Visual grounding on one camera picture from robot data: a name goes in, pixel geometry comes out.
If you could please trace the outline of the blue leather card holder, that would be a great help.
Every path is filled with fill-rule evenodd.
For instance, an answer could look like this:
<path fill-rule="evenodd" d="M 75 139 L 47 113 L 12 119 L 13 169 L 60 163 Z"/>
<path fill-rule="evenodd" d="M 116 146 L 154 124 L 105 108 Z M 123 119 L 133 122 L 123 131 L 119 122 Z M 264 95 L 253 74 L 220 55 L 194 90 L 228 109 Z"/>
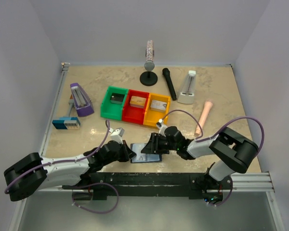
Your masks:
<path fill-rule="evenodd" d="M 162 161 L 162 155 L 159 154 L 144 154 L 141 150 L 145 147 L 144 143 L 132 143 L 131 150 L 136 153 L 131 159 L 132 164 L 140 163 L 157 163 Z"/>

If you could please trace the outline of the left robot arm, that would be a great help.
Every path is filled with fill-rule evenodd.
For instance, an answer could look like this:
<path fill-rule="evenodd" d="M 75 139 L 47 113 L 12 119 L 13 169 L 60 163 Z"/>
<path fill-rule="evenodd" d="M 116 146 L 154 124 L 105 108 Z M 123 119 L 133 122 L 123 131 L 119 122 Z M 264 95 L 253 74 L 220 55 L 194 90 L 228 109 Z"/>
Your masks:
<path fill-rule="evenodd" d="M 15 202 L 37 190 L 55 186 L 84 189 L 90 184 L 89 174 L 116 161 L 128 162 L 135 155 L 125 141 L 109 141 L 73 158 L 46 158 L 30 153 L 4 171 L 7 184 L 4 192 Z"/>

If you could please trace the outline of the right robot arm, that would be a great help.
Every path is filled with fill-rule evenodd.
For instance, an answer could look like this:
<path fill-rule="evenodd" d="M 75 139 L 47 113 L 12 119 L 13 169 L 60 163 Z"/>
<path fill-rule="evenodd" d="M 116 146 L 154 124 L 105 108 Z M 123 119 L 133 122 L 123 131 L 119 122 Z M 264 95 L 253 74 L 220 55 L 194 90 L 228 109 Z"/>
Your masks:
<path fill-rule="evenodd" d="M 184 160 L 194 160 L 205 155 L 216 155 L 220 160 L 212 164 L 205 176 L 206 185 L 215 189 L 225 177 L 233 173 L 247 172 L 259 147 L 229 127 L 225 127 L 213 138 L 204 141 L 187 139 L 175 126 L 167 127 L 159 133 L 152 133 L 149 142 L 141 150 L 142 154 L 164 154 L 175 151 Z"/>

